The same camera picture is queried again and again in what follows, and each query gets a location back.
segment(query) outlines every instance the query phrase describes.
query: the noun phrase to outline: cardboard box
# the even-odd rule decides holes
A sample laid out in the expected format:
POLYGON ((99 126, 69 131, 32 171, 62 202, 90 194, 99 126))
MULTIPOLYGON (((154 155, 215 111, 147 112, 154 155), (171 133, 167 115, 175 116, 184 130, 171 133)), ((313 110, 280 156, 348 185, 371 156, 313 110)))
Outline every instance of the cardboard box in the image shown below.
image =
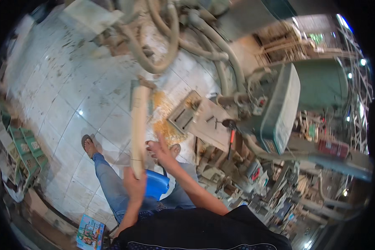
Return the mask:
POLYGON ((76 235, 77 247, 84 250, 100 250, 103 244, 104 223, 83 215, 76 235))

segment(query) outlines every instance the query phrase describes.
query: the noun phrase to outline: tiled floor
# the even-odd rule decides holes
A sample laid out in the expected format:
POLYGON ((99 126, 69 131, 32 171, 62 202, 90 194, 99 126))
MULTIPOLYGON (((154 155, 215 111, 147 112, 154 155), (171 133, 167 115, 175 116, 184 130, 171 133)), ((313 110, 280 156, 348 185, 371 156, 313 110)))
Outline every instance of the tiled floor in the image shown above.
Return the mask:
MULTIPOLYGON (((86 213, 110 228, 116 222, 95 176, 94 163, 81 146, 85 134, 122 177, 129 164, 130 82, 149 76, 130 54, 112 57, 108 49, 85 41, 58 18, 58 6, 29 33, 15 67, 6 74, 11 102, 18 108, 50 158, 41 185, 47 201, 79 223, 86 213)), ((176 106, 190 90, 220 92, 213 64, 181 50, 175 62, 153 80, 176 106)), ((148 127, 147 139, 154 139, 148 127)), ((193 161, 193 136, 181 143, 179 161, 193 161)))

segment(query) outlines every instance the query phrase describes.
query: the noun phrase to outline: person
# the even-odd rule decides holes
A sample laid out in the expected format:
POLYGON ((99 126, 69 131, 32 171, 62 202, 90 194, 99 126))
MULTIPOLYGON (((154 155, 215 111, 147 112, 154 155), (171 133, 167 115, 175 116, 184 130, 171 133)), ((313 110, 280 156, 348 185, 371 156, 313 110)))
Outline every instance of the person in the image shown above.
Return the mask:
POLYGON ((161 201, 145 197, 145 174, 137 180, 132 169, 124 167, 122 180, 91 138, 82 139, 119 223, 111 249, 291 249, 286 237, 268 230, 246 205, 229 211, 200 186, 195 167, 179 163, 164 137, 157 137, 158 142, 146 142, 147 150, 176 180, 174 190, 161 201))

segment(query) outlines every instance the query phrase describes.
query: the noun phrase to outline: jeans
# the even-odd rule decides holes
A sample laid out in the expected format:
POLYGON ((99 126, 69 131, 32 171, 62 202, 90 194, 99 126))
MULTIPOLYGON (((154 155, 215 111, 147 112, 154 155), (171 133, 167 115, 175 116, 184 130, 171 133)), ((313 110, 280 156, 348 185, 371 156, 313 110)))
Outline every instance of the jeans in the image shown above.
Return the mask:
MULTIPOLYGON (((92 160, 94 161, 96 176, 100 181, 105 198, 110 205, 115 219, 120 223, 126 213, 129 202, 128 193, 124 188, 123 180, 115 173, 114 169, 110 167, 102 154, 94 153, 92 160)), ((180 165, 198 182, 195 167, 192 164, 180 163, 180 165)), ((153 197, 145 197, 139 212, 150 213, 150 211, 156 210, 162 205, 171 209, 189 209, 195 207, 180 184, 176 182, 174 190, 172 190, 168 197, 162 199, 161 202, 158 202, 153 197)))

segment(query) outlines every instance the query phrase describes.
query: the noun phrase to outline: sawdust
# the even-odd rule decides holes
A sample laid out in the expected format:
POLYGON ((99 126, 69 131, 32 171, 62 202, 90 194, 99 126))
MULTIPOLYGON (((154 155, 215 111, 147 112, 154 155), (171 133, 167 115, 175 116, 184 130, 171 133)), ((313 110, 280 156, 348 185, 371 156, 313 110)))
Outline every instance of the sawdust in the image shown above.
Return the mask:
POLYGON ((173 102, 165 95, 163 91, 157 91, 153 94, 153 131, 161 133, 170 146, 175 143, 181 143, 187 139, 187 134, 182 134, 167 121, 167 117, 173 110, 173 102))

